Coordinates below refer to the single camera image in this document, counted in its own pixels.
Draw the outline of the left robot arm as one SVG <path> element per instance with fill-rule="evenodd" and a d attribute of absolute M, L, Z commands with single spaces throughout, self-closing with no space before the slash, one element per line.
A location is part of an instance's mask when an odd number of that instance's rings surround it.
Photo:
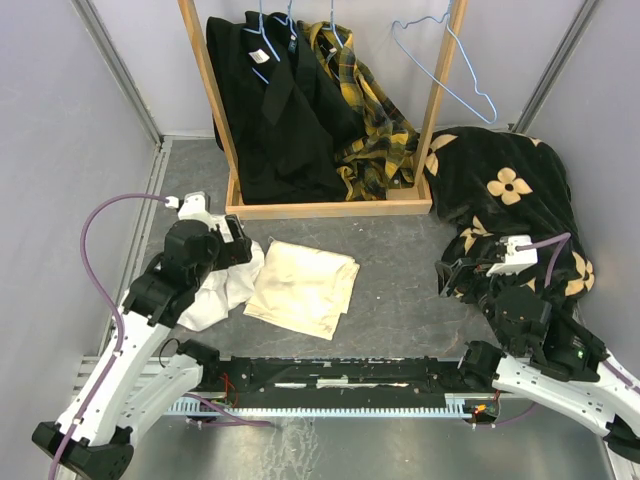
<path fill-rule="evenodd" d="M 167 365 L 136 396 L 142 370 L 194 303 L 206 277 L 252 259 L 252 241 L 235 215 L 209 214 L 176 221 L 164 249 L 130 285 L 115 310 L 116 332 L 70 407 L 55 421 L 41 422 L 32 441 L 83 479 L 119 479 L 134 444 L 184 394 L 209 390 L 221 378 L 220 353 L 194 340 L 184 342 Z"/>

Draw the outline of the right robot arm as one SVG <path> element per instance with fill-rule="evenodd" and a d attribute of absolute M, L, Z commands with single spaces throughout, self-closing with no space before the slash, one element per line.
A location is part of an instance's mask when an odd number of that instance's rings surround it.
<path fill-rule="evenodd" d="M 618 456 L 639 460 L 639 380 L 569 312 L 512 281 L 486 262 L 438 261 L 438 292 L 487 278 L 479 305 L 498 341 L 471 341 L 458 364 L 467 389 L 491 387 L 525 397 L 583 425 Z"/>

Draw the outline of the blue wire hanger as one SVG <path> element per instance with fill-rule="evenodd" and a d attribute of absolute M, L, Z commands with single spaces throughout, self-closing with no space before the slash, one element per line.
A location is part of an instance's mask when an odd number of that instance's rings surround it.
<path fill-rule="evenodd" d="M 435 92 L 437 94 L 441 92 L 446 92 L 458 104 L 462 105 L 466 110 L 471 112 L 476 118 L 481 120 L 484 124 L 494 125 L 498 120 L 498 110 L 492 98 L 490 97 L 490 95 L 479 89 L 478 77 L 476 75 L 475 69 L 459 38 L 459 31 L 461 30 L 462 23 L 464 22 L 464 17 L 467 11 L 467 5 L 468 5 L 467 1 L 449 1 L 447 3 L 445 12 L 440 17 L 436 17 L 433 15 L 425 15 L 416 20 L 407 21 L 407 22 L 402 22 L 401 20 L 395 19 L 391 23 L 390 31 L 391 31 L 391 35 L 394 42 L 401 49 L 401 51 L 424 74 L 426 74 L 431 79 L 432 86 L 435 88 Z M 437 60 L 436 69 L 433 72 L 429 71 L 411 53 L 411 51 L 400 40 L 397 33 L 398 30 L 406 31 L 411 26 L 418 25 L 424 22 L 433 22 L 435 24 L 443 26 L 443 37 L 441 41 L 441 48 L 440 48 L 440 52 Z M 464 64 L 466 65 L 467 71 L 472 80 L 472 90 L 474 95 L 485 100 L 485 102 L 487 103 L 488 107 L 491 110 L 491 113 L 492 113 L 491 117 L 487 117 L 483 115 L 480 111 L 474 108 L 469 102 L 467 102 L 460 95 L 455 93 L 448 86 L 448 79 L 449 79 L 451 67 L 453 64 L 453 59 L 456 52 L 459 52 L 461 54 Z"/>

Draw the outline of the white shirt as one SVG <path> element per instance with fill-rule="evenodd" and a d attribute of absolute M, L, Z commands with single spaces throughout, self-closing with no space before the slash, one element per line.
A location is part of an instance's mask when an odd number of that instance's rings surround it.
<path fill-rule="evenodd" d="M 249 263 L 210 273 L 178 324 L 200 332 L 226 319 L 231 310 L 246 303 L 255 291 L 255 281 L 264 266 L 264 252 L 256 241 L 252 242 L 251 254 Z"/>

